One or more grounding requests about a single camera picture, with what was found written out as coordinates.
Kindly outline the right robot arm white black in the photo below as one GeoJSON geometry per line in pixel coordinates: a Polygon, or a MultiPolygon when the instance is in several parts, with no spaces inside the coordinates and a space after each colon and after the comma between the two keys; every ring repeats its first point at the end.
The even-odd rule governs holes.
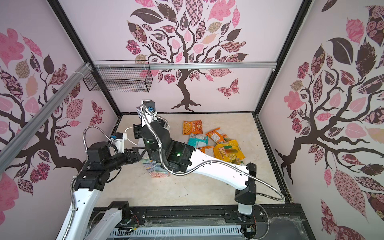
{"type": "Polygon", "coordinates": [[[236,165],[213,158],[200,150],[171,138],[168,124],[155,111],[153,101],[142,101],[138,107],[141,117],[143,154],[161,165],[170,175],[183,177],[200,174],[235,188],[235,201],[242,215],[250,216],[258,196],[285,202],[285,196],[269,183],[257,178],[254,163],[236,165]]]}

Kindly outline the patterned paper gift bag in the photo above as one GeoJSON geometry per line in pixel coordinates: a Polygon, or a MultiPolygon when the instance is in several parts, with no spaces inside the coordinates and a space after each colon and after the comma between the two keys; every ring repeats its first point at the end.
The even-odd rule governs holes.
{"type": "MultiPolygon", "coordinates": [[[[143,139],[134,140],[133,127],[126,128],[124,133],[128,135],[128,139],[125,141],[125,148],[129,149],[132,147],[144,147],[143,139]]],[[[153,179],[157,178],[167,178],[170,174],[161,167],[160,163],[150,159],[148,153],[141,158],[140,163],[144,166],[146,171],[149,173],[150,177],[153,179]]]]}

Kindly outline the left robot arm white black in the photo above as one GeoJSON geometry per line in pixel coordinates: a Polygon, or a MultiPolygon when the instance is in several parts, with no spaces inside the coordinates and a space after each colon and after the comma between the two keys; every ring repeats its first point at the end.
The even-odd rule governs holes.
{"type": "Polygon", "coordinates": [[[122,166],[140,161],[139,147],[125,148],[126,133],[115,133],[106,142],[87,145],[83,132],[86,161],[81,171],[70,183],[71,205],[58,240],[109,240],[110,234],[122,220],[130,220],[133,213],[127,201],[114,201],[104,212],[102,219],[92,227],[90,222],[95,205],[107,183],[113,181],[111,172],[120,172],[122,166]]]}

